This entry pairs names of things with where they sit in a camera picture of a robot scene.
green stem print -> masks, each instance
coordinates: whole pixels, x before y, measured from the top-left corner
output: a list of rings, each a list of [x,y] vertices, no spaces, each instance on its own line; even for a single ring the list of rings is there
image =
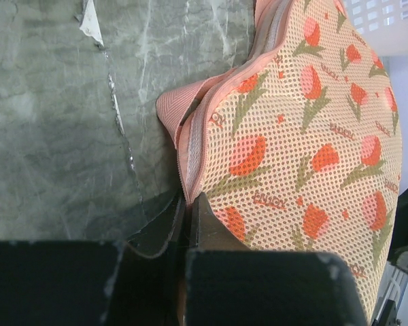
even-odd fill
[[[296,229],[292,227],[292,240],[294,243],[294,248],[297,251],[305,251],[304,239],[302,237],[302,233],[299,229],[299,226],[297,225],[296,225]]]
[[[213,198],[236,190],[241,190],[249,187],[259,187],[262,183],[256,178],[263,173],[266,173],[272,168],[272,166],[260,166],[254,172],[242,176],[236,177],[232,174],[227,174],[223,177],[210,191],[207,192],[207,197]]]
[[[366,166],[363,163],[358,165],[354,170],[352,170],[340,185],[340,189],[343,189],[350,185],[351,183],[366,177],[372,177],[374,175],[382,175],[384,172],[381,167],[386,163],[385,160],[380,160],[376,165]]]
[[[304,106],[304,118],[302,121],[301,134],[305,134],[307,131],[308,125],[314,119],[314,117],[322,110],[329,102],[330,98],[326,97],[326,91],[328,86],[323,87],[320,96],[311,104],[310,100],[307,100]]]
[[[337,19],[337,34],[340,32],[343,23],[346,21],[346,17],[343,12],[337,10],[339,12],[339,17]]]
[[[311,0],[305,0],[304,2],[304,12],[307,11],[308,5],[310,4]]]
[[[255,249],[255,246],[252,246],[252,241],[256,236],[257,232],[260,231],[260,224],[255,225],[250,231],[245,234],[245,239],[243,243],[251,249]]]
[[[325,50],[322,46],[310,46],[307,45],[306,40],[302,40],[298,47],[293,51],[293,56],[298,56],[299,54],[311,54],[312,56],[317,56],[318,58],[322,58],[322,55],[319,53],[320,51]]]
[[[379,256],[381,255],[382,249],[390,235],[390,232],[393,229],[393,225],[391,224],[391,217],[392,217],[393,210],[388,212],[386,216],[386,224],[385,226],[378,230],[373,231],[372,234],[372,247],[373,247],[373,267],[376,269],[379,261]]]
[[[393,135],[396,136],[396,128],[397,128],[397,123],[399,121],[399,113],[398,112],[393,112]]]
[[[235,119],[233,122],[233,131],[231,132],[233,138],[235,137],[243,118],[251,109],[252,105],[254,105],[260,96],[267,92],[267,89],[261,87],[268,74],[269,71],[265,71],[262,75],[258,76],[255,86],[246,95],[244,93],[239,94],[239,101],[237,102]]]
[[[294,243],[296,251],[313,251],[314,239],[308,237],[307,243],[305,243],[302,232],[298,225],[292,227],[291,238]]]
[[[311,155],[307,155],[307,156],[304,156],[303,158],[301,158],[301,161],[299,162],[298,175],[297,175],[297,178],[296,178],[296,185],[295,185],[295,190],[297,192],[314,175],[313,170],[307,171],[307,167],[308,167],[308,164],[309,164],[310,160],[311,160]]]
[[[313,158],[311,158],[309,154],[304,156],[299,162],[295,190],[298,192],[315,173],[325,169],[331,169],[334,165],[338,164],[339,161],[339,154],[330,143],[323,145],[316,154],[314,154]],[[307,170],[309,164],[311,165],[310,171]]]
[[[349,66],[350,64],[349,59],[346,60],[345,49],[340,49],[340,64],[341,64],[342,71],[345,71],[347,66]]]
[[[355,118],[357,119],[358,122],[360,122],[361,121],[361,105],[359,105],[358,103],[354,103],[350,95],[346,95],[346,99],[347,99],[347,102],[349,103],[350,108],[352,109],[352,112],[354,112]]]
[[[373,65],[370,68],[369,78],[377,75],[388,77],[388,74],[384,68],[379,68],[377,65]]]

pink zipper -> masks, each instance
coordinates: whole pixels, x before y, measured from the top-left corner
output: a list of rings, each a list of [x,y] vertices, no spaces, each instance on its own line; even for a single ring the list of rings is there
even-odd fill
[[[270,11],[274,14],[274,18],[279,20],[275,22],[274,19],[271,21],[271,28],[278,29],[280,26],[280,22],[282,16],[285,13],[289,12],[293,6],[292,3],[289,1],[283,1],[283,6],[278,7],[279,3],[276,5],[276,12]],[[274,9],[275,4],[273,4],[269,9]],[[262,26],[260,26],[260,31],[258,34],[261,37],[261,31],[269,31],[269,21],[267,17],[269,17],[268,13],[263,18]],[[275,47],[275,39],[278,39],[278,31],[274,31],[274,33],[270,33],[273,37],[272,39],[268,39],[265,42],[264,48],[260,50],[266,50],[269,46],[273,45]],[[199,194],[200,182],[204,173],[205,169],[205,160],[207,158],[207,124],[210,118],[210,115],[213,113],[213,110],[210,108],[217,107],[218,103],[226,96],[229,92],[231,92],[236,86],[239,85],[244,79],[248,78],[249,76],[253,75],[255,72],[260,71],[263,69],[275,56],[275,54],[279,51],[282,44],[282,41],[279,45],[274,48],[274,50],[270,52],[265,52],[258,57],[256,57],[256,53],[258,52],[258,44],[254,42],[253,49],[254,54],[250,56],[249,59],[241,68],[237,69],[233,72],[232,77],[224,82],[220,82],[216,84],[209,92],[204,96],[201,104],[198,106],[197,110],[195,111],[194,116],[191,118],[191,127],[190,127],[190,138],[188,142],[188,162],[187,162],[187,170],[186,170],[186,180],[182,180],[183,189],[185,189],[185,197],[188,204],[192,203],[192,199],[196,198]]]

pink fabric trim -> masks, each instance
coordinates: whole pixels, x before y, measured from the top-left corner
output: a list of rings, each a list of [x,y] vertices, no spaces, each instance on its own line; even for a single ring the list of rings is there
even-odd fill
[[[212,86],[230,75],[233,70],[234,69],[231,69],[221,75],[200,80],[170,92],[165,92],[157,99],[157,115],[171,135],[176,149],[180,134],[180,124],[193,100],[196,98],[201,100]]]
[[[255,14],[254,14],[254,21],[256,27],[258,26],[258,21],[262,13],[265,11],[268,4],[272,2],[272,0],[256,0],[256,7],[255,7]]]

tulip print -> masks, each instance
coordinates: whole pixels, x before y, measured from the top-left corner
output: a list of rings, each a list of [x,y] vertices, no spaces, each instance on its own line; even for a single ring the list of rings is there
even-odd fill
[[[260,136],[255,141],[246,138],[233,151],[229,171],[232,175],[244,176],[254,172],[265,158],[266,141]]]
[[[337,19],[337,34],[338,34],[340,32],[341,27],[343,26],[343,23],[346,20],[346,16],[345,10],[339,0],[334,0],[334,5],[335,8],[337,9],[337,14],[339,15]]]
[[[234,139],[237,129],[239,129],[243,118],[251,109],[252,105],[262,96],[267,89],[262,88],[263,83],[268,75],[268,71],[265,71],[262,75],[254,74],[247,80],[243,81],[237,88],[239,94],[239,101],[236,105],[236,114],[233,122],[233,131],[231,135]]]
[[[266,138],[263,136],[243,137],[233,149],[228,174],[207,192],[207,197],[262,185],[256,178],[272,168],[260,166],[265,158],[266,147]]]
[[[397,123],[399,121],[396,100],[394,99],[393,91],[390,87],[386,87],[384,92],[386,93],[388,106],[392,110],[393,134],[396,134]]]
[[[330,171],[339,162],[339,154],[331,144],[322,146],[312,159],[310,155],[304,156],[299,163],[295,190],[298,192],[316,173]]]
[[[313,66],[306,66],[301,71],[300,82],[302,93],[307,99],[301,127],[301,134],[305,134],[310,122],[331,100],[326,97],[328,86],[322,87],[318,72]]]
[[[340,185],[340,189],[347,187],[357,180],[384,173],[381,167],[386,161],[381,160],[381,142],[377,136],[366,136],[363,138],[360,160],[361,163],[349,173]]]
[[[361,54],[357,50],[354,44],[351,44],[345,49],[340,49],[340,64],[341,70],[345,71],[347,66],[350,63],[360,63],[361,62]]]
[[[304,215],[303,229],[306,235],[313,240],[326,233],[328,229],[328,215],[313,204],[308,205]]]
[[[214,212],[215,216],[236,236],[240,241],[245,240],[245,222],[239,211],[231,206]]]
[[[214,215],[237,239],[251,249],[255,249],[254,246],[252,246],[252,241],[260,230],[260,225],[255,225],[246,232],[245,221],[239,211],[233,206],[215,211]]]
[[[293,51],[293,56],[298,56],[299,54],[311,54],[312,56],[322,57],[319,54],[320,51],[325,50],[322,46],[319,46],[320,40],[320,27],[318,22],[313,18],[308,17],[304,24],[304,40],[300,42],[295,51]]]
[[[249,77],[247,80],[244,80],[240,86],[237,88],[237,91],[239,93],[248,93],[251,92],[254,87],[256,87],[258,81],[258,74],[255,73],[251,77]]]
[[[367,104],[369,101],[369,95],[367,92],[355,83],[351,85],[351,94],[346,96],[352,112],[354,112],[355,118],[358,122],[361,121],[361,105]]]
[[[372,230],[373,267],[376,268],[382,249],[392,231],[392,213],[387,213],[386,201],[380,191],[367,196],[362,202],[362,216]]]
[[[307,236],[305,243],[299,226],[292,228],[292,240],[297,250],[313,250],[314,242],[323,236],[329,227],[329,217],[326,212],[313,204],[308,205],[305,211],[302,229]]]
[[[373,50],[371,50],[371,54],[372,54],[373,65],[370,68],[369,78],[372,78],[373,76],[376,76],[376,75],[388,77],[388,74],[386,70],[384,69],[384,65],[382,64],[381,60],[378,58],[378,55]]]

pink tulip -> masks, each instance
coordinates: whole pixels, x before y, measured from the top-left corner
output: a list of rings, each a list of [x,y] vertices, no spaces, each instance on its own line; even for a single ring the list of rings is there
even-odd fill
[[[361,162],[367,166],[378,164],[381,158],[381,142],[377,136],[366,136],[361,145]]]
[[[364,199],[362,202],[362,216],[373,231],[378,231],[385,226],[387,207],[381,192],[375,192]]]
[[[316,100],[322,93],[319,75],[313,66],[306,66],[301,71],[301,88],[305,98],[309,100]]]
[[[320,28],[318,22],[313,18],[308,17],[304,24],[305,41],[310,46],[318,46],[320,39]]]

